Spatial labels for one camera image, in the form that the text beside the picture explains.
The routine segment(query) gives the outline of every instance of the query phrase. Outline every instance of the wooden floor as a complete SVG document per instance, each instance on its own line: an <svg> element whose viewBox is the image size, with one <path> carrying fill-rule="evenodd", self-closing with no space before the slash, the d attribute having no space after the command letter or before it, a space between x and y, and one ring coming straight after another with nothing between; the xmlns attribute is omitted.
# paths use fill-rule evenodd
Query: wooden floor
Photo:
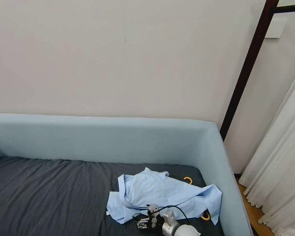
<svg viewBox="0 0 295 236"><path fill-rule="evenodd" d="M259 236L273 236L274 234L272 233L271 229L268 226L258 223L258 219L260 219L264 215L263 212L261 211L260 208L251 206L250 203L247 202L247 199L243 195L243 192L245 191L246 188L238 183L238 179L236 180L237 180L238 187L240 189L242 199L245 204L245 208L250 220L250 224L254 227L254 229L257 231Z"/></svg>

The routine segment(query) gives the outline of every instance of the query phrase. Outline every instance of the dark wooden frame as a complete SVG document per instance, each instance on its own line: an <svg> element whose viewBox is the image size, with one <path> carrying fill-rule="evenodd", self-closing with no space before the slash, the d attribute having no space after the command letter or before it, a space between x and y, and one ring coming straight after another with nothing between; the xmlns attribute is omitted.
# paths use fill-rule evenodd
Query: dark wooden frame
<svg viewBox="0 0 295 236"><path fill-rule="evenodd" d="M275 13L295 12L295 5L277 6L279 0L266 0L264 9L261 13L255 34L252 38L246 59L242 66L239 78L237 80L231 101L228 105L223 124L220 129L222 139L225 140L227 132L231 126L236 109L239 105L241 96L246 87L250 73L256 62L258 53L265 39L267 29L271 23L272 17Z"/></svg>

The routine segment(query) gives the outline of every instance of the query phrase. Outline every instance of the light switch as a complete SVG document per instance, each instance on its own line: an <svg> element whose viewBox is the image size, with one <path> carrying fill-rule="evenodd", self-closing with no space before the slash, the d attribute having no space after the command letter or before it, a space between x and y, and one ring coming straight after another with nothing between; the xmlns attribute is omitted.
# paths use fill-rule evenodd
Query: light switch
<svg viewBox="0 0 295 236"><path fill-rule="evenodd" d="M286 18L274 16L270 23L269 29L266 32L265 38L280 38L286 22Z"/></svg>

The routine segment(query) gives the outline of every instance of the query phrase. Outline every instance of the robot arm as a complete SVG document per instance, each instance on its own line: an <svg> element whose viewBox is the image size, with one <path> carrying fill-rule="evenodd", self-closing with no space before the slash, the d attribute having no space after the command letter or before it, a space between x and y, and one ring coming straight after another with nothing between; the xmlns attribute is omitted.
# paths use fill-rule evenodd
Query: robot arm
<svg viewBox="0 0 295 236"><path fill-rule="evenodd" d="M191 225L180 225L175 220L174 212L167 209L163 217L156 204L147 207L148 218L136 220L138 229L154 229L156 234L164 236L200 236L201 234Z"/></svg>

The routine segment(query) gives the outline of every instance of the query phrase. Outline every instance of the black cable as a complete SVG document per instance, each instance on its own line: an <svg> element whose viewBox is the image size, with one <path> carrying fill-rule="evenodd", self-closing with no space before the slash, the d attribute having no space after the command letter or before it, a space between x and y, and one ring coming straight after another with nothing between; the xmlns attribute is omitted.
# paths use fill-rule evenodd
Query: black cable
<svg viewBox="0 0 295 236"><path fill-rule="evenodd" d="M181 211L181 213L183 214L183 216L186 218L188 225L190 225L190 222L189 222L189 220L188 220L188 218L187 218L186 214L185 214L185 213L182 211L182 209L180 209L179 207L177 207L177 206L174 206L174 205L169 205L169 206L162 207L161 209L159 209L159 210L156 210L156 211L154 211L153 213L160 212L161 210L164 210L164 209L166 209L166 208L170 208L170 207L176 207L178 210L180 210L180 211Z"/></svg>

